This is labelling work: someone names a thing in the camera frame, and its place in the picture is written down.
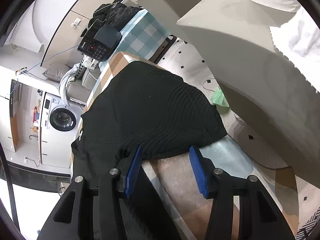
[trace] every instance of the black garment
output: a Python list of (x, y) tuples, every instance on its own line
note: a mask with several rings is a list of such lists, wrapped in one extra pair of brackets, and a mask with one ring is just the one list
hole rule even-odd
[(89, 21), (88, 26), (90, 27), (96, 19), (99, 19), (102, 22), (105, 20), (105, 23), (117, 28), (118, 31), (121, 31), (133, 16), (135, 16), (138, 11), (142, 10), (140, 7), (127, 7), (120, 3), (121, 1), (123, 0), (114, 0), (113, 3), (119, 2), (116, 5), (111, 5), (111, 3), (100, 5), (93, 13), (93, 17)]
[[(162, 159), (185, 153), (191, 145), (207, 146), (227, 134), (216, 107), (201, 91), (139, 61), (111, 80), (82, 119), (81, 139), (71, 145), (73, 176), (85, 176), (90, 188), (137, 144), (144, 160)], [(128, 238), (180, 239), (143, 169), (130, 200), (135, 211), (121, 206)]]

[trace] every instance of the ribbed fabric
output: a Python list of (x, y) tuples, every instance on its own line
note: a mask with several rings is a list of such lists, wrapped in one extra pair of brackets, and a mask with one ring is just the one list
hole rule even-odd
[(111, 80), (82, 119), (81, 140), (72, 144), (73, 171), (86, 177), (91, 188), (135, 145), (141, 145), (143, 160), (163, 159), (227, 134), (216, 107), (200, 90), (139, 61)]

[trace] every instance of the metal screw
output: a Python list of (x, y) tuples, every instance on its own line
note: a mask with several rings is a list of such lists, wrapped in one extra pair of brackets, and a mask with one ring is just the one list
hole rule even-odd
[(83, 181), (83, 177), (82, 176), (78, 176), (78, 177), (75, 178), (75, 182), (76, 183), (79, 183), (81, 181)]
[(258, 181), (258, 178), (254, 175), (250, 175), (249, 176), (249, 180), (251, 180), (252, 182), (257, 182)]
[(119, 172), (119, 170), (118, 170), (117, 168), (113, 168), (113, 169), (111, 169), (111, 170), (109, 171), (109, 173), (110, 173), (111, 175), (116, 175), (116, 174), (118, 174), (118, 172)]
[(220, 169), (220, 168), (215, 168), (215, 169), (213, 170), (213, 172), (214, 172), (215, 174), (220, 175), (220, 174), (222, 174), (222, 173), (223, 173), (223, 170), (222, 170), (222, 169)]

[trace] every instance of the blue gripper pad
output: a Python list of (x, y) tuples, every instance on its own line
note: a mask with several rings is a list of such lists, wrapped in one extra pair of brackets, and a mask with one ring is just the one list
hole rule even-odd
[(189, 149), (189, 159), (191, 163), (191, 167), (193, 170), (193, 174), (196, 177), (196, 182), (198, 184), (199, 192), (207, 198), (209, 195), (208, 187), (207, 187), (207, 177), (204, 174), (204, 171), (201, 167), (199, 159), (196, 154), (196, 150), (193, 146)]
[(134, 158), (132, 160), (130, 169), (128, 171), (128, 175), (125, 182), (125, 194), (129, 198), (134, 190), (134, 186), (136, 185), (139, 169), (141, 166), (142, 161), (142, 150), (141, 146), (139, 145)]

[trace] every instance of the plastic bag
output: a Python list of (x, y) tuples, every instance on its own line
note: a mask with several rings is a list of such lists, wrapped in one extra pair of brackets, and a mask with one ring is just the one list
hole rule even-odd
[(229, 104), (220, 87), (218, 87), (218, 89), (213, 93), (212, 97), (210, 98), (210, 101), (214, 105), (229, 107)]

